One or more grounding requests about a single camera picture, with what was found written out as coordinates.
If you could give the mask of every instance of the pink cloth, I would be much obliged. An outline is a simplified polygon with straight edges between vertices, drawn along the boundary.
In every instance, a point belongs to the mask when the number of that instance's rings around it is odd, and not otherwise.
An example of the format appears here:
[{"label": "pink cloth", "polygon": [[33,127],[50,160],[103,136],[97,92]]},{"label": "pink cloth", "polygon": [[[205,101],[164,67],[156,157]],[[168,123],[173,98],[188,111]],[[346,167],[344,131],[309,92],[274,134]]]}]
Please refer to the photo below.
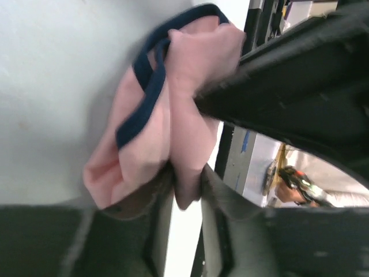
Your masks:
[{"label": "pink cloth", "polygon": [[[117,129],[148,97],[131,66],[116,92],[106,131],[84,168],[85,185],[99,208],[149,182],[168,160],[178,180],[178,206],[186,209],[200,198],[199,175],[213,151],[219,122],[203,117],[193,97],[206,83],[236,69],[245,34],[232,24],[219,25],[217,16],[205,16],[180,30],[170,29],[167,36],[166,77],[145,127],[118,149]],[[148,57],[155,71],[155,50]]]}]

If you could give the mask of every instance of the dark blue strap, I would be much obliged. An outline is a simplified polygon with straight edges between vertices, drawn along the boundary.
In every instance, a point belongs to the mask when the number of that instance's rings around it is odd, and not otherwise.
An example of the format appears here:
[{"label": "dark blue strap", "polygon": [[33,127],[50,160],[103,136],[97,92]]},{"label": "dark blue strap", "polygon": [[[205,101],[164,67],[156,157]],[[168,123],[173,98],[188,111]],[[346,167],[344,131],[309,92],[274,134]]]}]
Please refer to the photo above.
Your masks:
[{"label": "dark blue strap", "polygon": [[[118,149],[135,138],[147,124],[156,101],[163,89],[166,76],[163,52],[170,44],[167,38],[170,29],[181,29],[187,24],[205,16],[217,16],[219,24],[228,23],[226,16],[214,4],[192,8],[158,27],[147,39],[137,59],[133,63],[138,83],[145,92],[145,97],[138,108],[116,131]],[[148,60],[148,52],[155,49],[156,70],[153,71]]]},{"label": "dark blue strap", "polygon": [[169,46],[170,40],[163,39],[155,50],[155,60],[157,61],[156,70],[151,75],[148,82],[146,93],[143,101],[140,103],[136,111],[134,111],[122,126],[116,131],[116,144],[118,149],[121,149],[129,143],[140,131],[145,127],[149,121],[151,113],[156,104],[156,100],[160,95],[165,81],[165,67],[163,52]]}]

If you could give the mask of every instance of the pink towel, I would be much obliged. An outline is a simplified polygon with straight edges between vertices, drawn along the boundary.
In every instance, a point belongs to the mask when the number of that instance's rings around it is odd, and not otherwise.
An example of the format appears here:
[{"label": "pink towel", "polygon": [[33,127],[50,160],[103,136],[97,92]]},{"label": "pink towel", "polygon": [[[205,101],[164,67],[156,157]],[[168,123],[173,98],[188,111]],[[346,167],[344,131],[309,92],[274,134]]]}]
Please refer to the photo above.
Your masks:
[{"label": "pink towel", "polygon": [[186,209],[200,198],[199,175],[219,122],[203,117],[193,97],[236,69],[244,38],[212,4],[188,10],[150,35],[119,85],[106,131],[84,168],[99,208],[149,182],[168,160],[178,206]]}]

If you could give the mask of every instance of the hand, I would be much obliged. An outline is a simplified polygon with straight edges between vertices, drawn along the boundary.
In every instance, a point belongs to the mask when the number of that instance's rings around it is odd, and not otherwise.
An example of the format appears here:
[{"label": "hand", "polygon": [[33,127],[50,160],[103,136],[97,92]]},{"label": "hand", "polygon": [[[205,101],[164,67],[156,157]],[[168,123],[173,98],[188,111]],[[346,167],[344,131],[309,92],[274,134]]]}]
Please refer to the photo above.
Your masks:
[{"label": "hand", "polygon": [[305,198],[301,195],[301,193],[297,189],[290,189],[287,187],[284,181],[281,181],[276,187],[276,196],[283,203],[286,202],[298,202],[305,203]]}]

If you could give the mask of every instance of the yellow object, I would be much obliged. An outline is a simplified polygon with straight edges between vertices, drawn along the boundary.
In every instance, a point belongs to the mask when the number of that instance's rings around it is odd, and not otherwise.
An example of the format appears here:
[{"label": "yellow object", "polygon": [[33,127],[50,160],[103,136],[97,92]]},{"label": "yellow object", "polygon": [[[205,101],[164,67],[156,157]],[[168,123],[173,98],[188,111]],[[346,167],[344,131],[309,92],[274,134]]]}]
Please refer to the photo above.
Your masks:
[{"label": "yellow object", "polygon": [[286,16],[286,12],[287,12],[287,6],[284,6],[284,7],[283,7],[283,10],[282,10],[282,15],[283,15],[283,17],[285,17],[285,16]]},{"label": "yellow object", "polygon": [[[278,172],[279,169],[286,166],[286,145],[284,143],[281,143],[281,145],[279,146],[278,153],[277,153],[277,156],[276,156],[276,160],[277,160],[277,170],[276,170],[276,172]],[[274,175],[274,178],[273,178],[273,181],[272,181],[272,185],[270,186],[270,189],[274,188],[281,181],[282,181],[281,177],[279,177],[278,174]]]}]

